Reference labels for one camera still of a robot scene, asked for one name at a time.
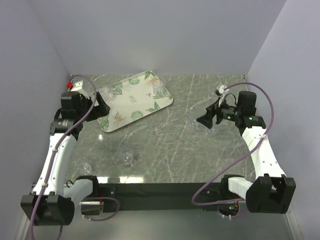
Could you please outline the clear glass cup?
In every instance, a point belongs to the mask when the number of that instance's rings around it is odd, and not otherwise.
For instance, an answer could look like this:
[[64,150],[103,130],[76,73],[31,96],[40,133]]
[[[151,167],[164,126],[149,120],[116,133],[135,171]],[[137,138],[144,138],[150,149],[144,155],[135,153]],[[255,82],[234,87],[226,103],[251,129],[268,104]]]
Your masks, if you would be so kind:
[[75,165],[75,169],[80,174],[88,175],[92,172],[92,164],[88,161],[86,161],[86,162],[81,161]]
[[205,135],[208,138],[213,138],[217,134],[217,131],[218,130],[215,127],[208,128],[208,129],[205,130]]
[[153,93],[157,95],[163,95],[166,90],[166,80],[162,78],[154,78],[152,82]]
[[131,168],[135,164],[135,153],[131,148],[124,148],[119,151],[119,159],[126,168]]
[[115,93],[111,85],[103,86],[99,92],[105,101],[112,101],[115,98]]
[[187,117],[187,125],[189,128],[191,128],[193,130],[200,128],[200,124],[197,122],[197,118],[192,115],[189,115]]

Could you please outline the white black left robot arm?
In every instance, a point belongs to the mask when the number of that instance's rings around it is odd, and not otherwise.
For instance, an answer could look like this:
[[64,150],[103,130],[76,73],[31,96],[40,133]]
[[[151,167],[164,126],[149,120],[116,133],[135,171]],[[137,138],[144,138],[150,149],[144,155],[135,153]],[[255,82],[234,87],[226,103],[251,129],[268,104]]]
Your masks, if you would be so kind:
[[93,97],[80,91],[64,92],[60,102],[61,107],[50,124],[49,148],[41,175],[32,191],[23,195],[20,202],[24,213],[36,226],[67,226],[83,199],[95,201],[101,194],[96,176],[80,176],[66,190],[65,175],[83,122],[107,116],[110,107],[99,92]]

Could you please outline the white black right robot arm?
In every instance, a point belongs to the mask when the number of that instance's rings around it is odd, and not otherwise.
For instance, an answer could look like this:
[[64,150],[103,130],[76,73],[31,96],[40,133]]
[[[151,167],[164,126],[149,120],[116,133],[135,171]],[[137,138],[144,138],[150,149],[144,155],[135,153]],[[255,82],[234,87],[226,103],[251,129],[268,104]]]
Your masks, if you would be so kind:
[[268,127],[261,116],[256,115],[257,95],[251,91],[240,91],[235,106],[227,104],[224,95],[208,106],[206,113],[197,118],[197,122],[208,129],[227,120],[235,123],[241,137],[248,147],[255,171],[253,182],[241,175],[226,174],[220,182],[219,197],[212,202],[203,202],[202,206],[224,204],[240,199],[251,213],[285,214],[293,198],[296,182],[286,176],[280,167],[266,131]]

